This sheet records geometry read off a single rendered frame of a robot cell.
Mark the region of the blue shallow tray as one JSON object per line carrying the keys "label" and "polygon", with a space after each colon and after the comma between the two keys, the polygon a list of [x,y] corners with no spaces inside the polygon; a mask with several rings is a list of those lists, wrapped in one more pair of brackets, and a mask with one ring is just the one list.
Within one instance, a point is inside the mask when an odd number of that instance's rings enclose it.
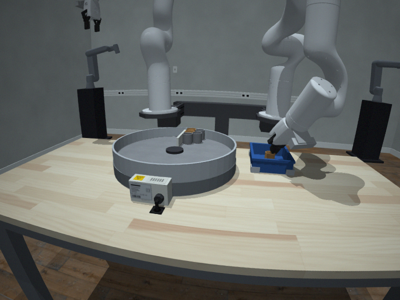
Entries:
{"label": "blue shallow tray", "polygon": [[271,144],[250,142],[250,164],[259,167],[260,173],[286,174],[286,170],[293,170],[296,161],[285,146],[275,154],[275,159],[265,158],[265,151],[270,151]]}

